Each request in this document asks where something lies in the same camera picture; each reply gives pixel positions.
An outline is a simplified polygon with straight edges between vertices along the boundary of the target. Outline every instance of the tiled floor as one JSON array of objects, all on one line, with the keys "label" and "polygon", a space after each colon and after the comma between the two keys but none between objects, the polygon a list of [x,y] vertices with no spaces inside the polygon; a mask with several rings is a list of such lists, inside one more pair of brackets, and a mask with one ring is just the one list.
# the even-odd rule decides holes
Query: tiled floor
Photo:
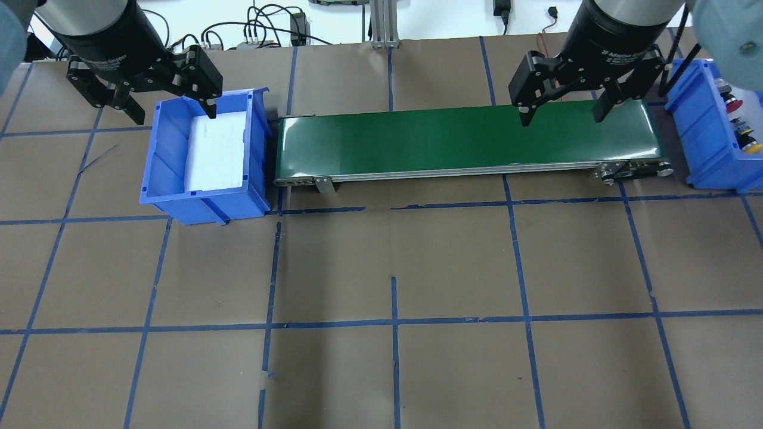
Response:
[{"label": "tiled floor", "polygon": [[[272,115],[325,115],[490,104],[488,64],[505,104],[537,43],[213,60],[269,86]],[[21,67],[0,98],[1,429],[763,427],[763,194],[358,182],[183,226],[137,203],[148,128],[62,67]]]}]

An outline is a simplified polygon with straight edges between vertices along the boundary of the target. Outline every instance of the metal post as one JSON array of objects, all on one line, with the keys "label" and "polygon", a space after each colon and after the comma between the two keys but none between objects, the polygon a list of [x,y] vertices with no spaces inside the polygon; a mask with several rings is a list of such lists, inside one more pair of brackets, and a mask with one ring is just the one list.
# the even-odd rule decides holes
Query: metal post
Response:
[{"label": "metal post", "polygon": [[372,46],[398,47],[398,0],[371,0]]}]

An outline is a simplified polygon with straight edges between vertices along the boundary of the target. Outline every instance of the blue plastic bin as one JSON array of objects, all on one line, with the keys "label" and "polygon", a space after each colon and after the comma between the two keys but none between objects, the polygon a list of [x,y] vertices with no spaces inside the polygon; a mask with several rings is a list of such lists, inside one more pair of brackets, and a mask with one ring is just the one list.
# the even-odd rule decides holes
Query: blue plastic bin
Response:
[{"label": "blue plastic bin", "polygon": [[716,89],[719,77],[712,60],[694,60],[668,93],[665,108],[673,113],[691,172],[686,180],[698,189],[763,189],[763,153],[747,155],[739,149]]},{"label": "blue plastic bin", "polygon": [[262,94],[267,88],[226,91],[217,113],[246,112],[243,133],[243,185],[213,191],[185,190],[188,135],[194,117],[204,116],[198,102],[181,97],[156,103],[151,141],[143,173],[141,204],[151,204],[189,224],[257,218],[270,209],[265,198],[265,141],[271,136]]}]

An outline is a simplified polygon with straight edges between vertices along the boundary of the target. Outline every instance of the red object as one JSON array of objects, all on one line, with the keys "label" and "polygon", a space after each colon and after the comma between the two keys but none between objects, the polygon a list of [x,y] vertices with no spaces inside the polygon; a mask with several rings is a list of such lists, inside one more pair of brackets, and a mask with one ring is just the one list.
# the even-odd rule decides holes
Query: red object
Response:
[{"label": "red object", "polygon": [[733,99],[726,103],[726,113],[733,113],[742,107],[744,102],[742,100]]}]

